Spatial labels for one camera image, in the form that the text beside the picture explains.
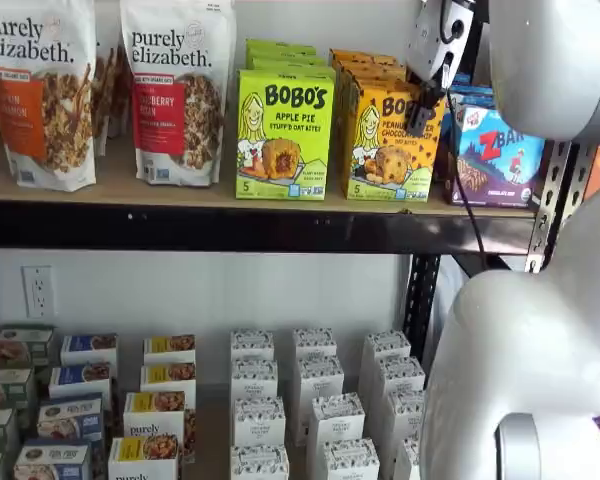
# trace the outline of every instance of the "bobo's box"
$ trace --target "bobo's box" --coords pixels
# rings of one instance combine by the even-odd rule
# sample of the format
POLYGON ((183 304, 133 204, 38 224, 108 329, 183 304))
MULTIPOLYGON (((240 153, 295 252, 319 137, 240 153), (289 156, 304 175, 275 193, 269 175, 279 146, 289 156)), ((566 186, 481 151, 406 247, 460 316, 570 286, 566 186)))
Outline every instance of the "bobo's box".
POLYGON ((444 113, 438 102, 421 138, 407 134, 418 87, 399 79, 356 78, 350 87, 343 187, 348 199, 425 202, 444 113))
POLYGON ((333 80, 240 71, 237 198, 323 200, 333 80))
MULTIPOLYGON (((458 173, 472 205, 526 207, 540 169, 544 140, 516 132, 496 110, 462 105, 456 113, 458 173)), ((462 205, 449 158, 451 203, 462 205)))

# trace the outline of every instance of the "product packaging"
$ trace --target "product packaging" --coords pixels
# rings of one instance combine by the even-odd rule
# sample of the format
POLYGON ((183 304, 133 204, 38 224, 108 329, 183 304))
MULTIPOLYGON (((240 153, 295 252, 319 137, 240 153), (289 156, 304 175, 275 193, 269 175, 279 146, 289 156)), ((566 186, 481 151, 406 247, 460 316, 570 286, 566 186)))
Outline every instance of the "product packaging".
POLYGON ((402 440, 420 435, 423 413, 424 392, 392 392, 387 395, 378 446, 380 472, 384 480, 391 480, 402 440))
POLYGON ((37 432, 40 438, 88 440, 91 444, 92 477, 94 480, 104 480, 107 473, 107 441, 101 394, 42 402, 37 432))
POLYGON ((238 399, 234 403, 232 419, 233 445, 251 447, 284 444, 282 398, 238 399))
POLYGON ((231 360, 273 360, 273 332, 234 330, 231 332, 231 360))
POLYGON ((360 395, 360 401, 365 411, 369 410, 376 362, 389 355, 408 357, 409 353, 411 353, 411 345, 404 333, 398 330, 370 333, 365 337, 358 378, 358 395, 360 395))
POLYGON ((87 440, 27 440, 13 467, 14 480, 91 480, 87 440))
POLYGON ((231 447, 229 468, 230 480, 289 479, 289 458, 284 445, 231 447))
POLYGON ((144 364, 187 363, 196 361, 196 337, 151 337, 144 340, 144 364))
POLYGON ((93 0, 0 1, 0 131, 23 187, 95 183, 93 0))
POLYGON ((419 392, 424 389, 425 374, 415 357, 390 356, 378 360, 369 407, 369 433, 380 444, 384 421, 383 403, 391 392, 419 392))
POLYGON ((239 398, 275 397, 278 394, 278 364, 272 360, 231 362, 231 405, 239 398))
POLYGON ((305 445, 309 433, 311 401, 340 395, 344 372, 337 357, 300 358, 291 386, 291 433, 296 446, 305 445))
POLYGON ((316 480, 377 480, 380 468, 368 438, 326 442, 317 464, 316 480))
POLYGON ((109 454, 109 478, 177 480, 179 455, 175 435, 114 438, 109 454))
POLYGON ((152 185, 218 182, 235 53, 232 3, 121 0, 137 178, 152 185))
POLYGON ((240 70, 237 198, 323 200, 333 80, 240 70))
POLYGON ((307 478, 316 480, 317 462, 326 442, 360 439, 363 429, 364 410, 357 394, 314 398, 307 438, 307 478))

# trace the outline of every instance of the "black cable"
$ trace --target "black cable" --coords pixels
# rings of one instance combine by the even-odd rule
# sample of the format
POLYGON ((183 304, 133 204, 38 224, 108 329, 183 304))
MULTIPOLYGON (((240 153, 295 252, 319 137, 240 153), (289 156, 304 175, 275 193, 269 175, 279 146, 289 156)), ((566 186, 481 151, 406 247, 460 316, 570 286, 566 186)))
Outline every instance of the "black cable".
POLYGON ((482 235, 480 234, 480 229, 478 228, 478 223, 476 222, 476 217, 473 215, 473 210, 471 209, 471 205, 469 205, 469 200, 467 199, 467 194, 464 191, 464 187, 462 186, 462 182, 460 181, 460 172, 458 170, 458 155, 456 152, 456 109, 453 106, 453 102, 451 101, 451 91, 447 90, 447 102, 449 102, 449 113, 451 113, 451 140, 449 142, 450 154, 453 156, 453 169, 454 169, 454 177, 456 184, 458 185, 458 190, 460 191, 460 196, 462 197, 462 203, 464 203, 464 208, 467 210, 467 214, 469 215, 469 220, 471 220, 471 226, 473 227, 473 232, 476 235, 476 240, 478 241, 478 250, 480 251, 480 260, 482 263, 482 269, 488 270, 487 265, 487 255, 484 251, 484 244, 482 243, 482 235))

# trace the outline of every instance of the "white box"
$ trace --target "white box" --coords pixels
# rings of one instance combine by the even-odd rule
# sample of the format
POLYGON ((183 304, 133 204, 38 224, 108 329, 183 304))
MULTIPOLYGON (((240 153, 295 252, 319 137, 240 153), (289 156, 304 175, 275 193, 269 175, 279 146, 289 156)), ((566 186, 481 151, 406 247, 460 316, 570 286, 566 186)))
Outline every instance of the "white box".
POLYGON ((389 355, 409 356, 411 345, 404 333, 398 330, 370 333, 364 339, 360 376, 358 378, 358 395, 365 411, 369 411, 371 392, 373 391, 374 369, 376 362, 389 355))
POLYGON ((307 437, 307 478, 316 477, 316 462, 326 442, 362 438, 364 410, 357 393, 314 398, 307 437))
POLYGON ((420 443, 415 435, 400 442, 393 478, 420 480, 420 443))
POLYGON ((111 377, 118 378, 118 336, 67 335, 62 340, 60 363, 64 367, 87 363, 108 363, 111 377))
POLYGON ((151 337, 144 340, 144 364, 195 363, 195 335, 151 337))
POLYGON ((425 374, 415 357, 387 357, 378 360, 373 381, 368 427, 376 445, 382 435, 382 405, 391 392, 424 389, 425 374))
POLYGON ((178 453, 175 435, 114 438, 109 454, 109 478, 177 480, 178 453))
POLYGON ((296 328, 292 335, 295 359, 336 355, 337 345, 330 328, 296 328))
POLYGON ((344 372, 338 357, 300 358, 295 364, 291 395, 291 432, 296 446, 309 433, 311 400, 342 393, 344 372))
POLYGON ((231 360, 273 360, 273 332, 241 329, 231 332, 231 360))
POLYGON ((384 427, 378 446, 380 472, 385 480, 391 480, 402 440, 420 434, 424 395, 424 392, 391 392, 385 399, 384 427))
POLYGON ((230 480, 288 480, 289 478, 289 458, 284 445, 231 447, 230 462, 230 480))
POLYGON ((233 444, 238 447, 283 445, 282 398, 238 399, 233 407, 233 444))
POLYGON ((316 480, 377 480, 379 468, 368 438, 327 442, 319 457, 316 480))
POLYGON ((278 395, 278 365, 273 360, 231 362, 231 404, 239 398, 278 395))

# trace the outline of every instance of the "purely elizabeth granola bag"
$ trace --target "purely elizabeth granola bag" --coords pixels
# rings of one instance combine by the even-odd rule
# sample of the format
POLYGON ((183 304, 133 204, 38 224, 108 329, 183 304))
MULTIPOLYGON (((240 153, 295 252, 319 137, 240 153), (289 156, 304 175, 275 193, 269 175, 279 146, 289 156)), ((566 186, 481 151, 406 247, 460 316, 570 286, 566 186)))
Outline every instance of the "purely elizabeth granola bag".
POLYGON ((0 130, 18 185, 95 183, 93 0, 0 0, 0 130))
POLYGON ((235 15, 229 0, 122 0, 137 177, 218 181, 235 15))

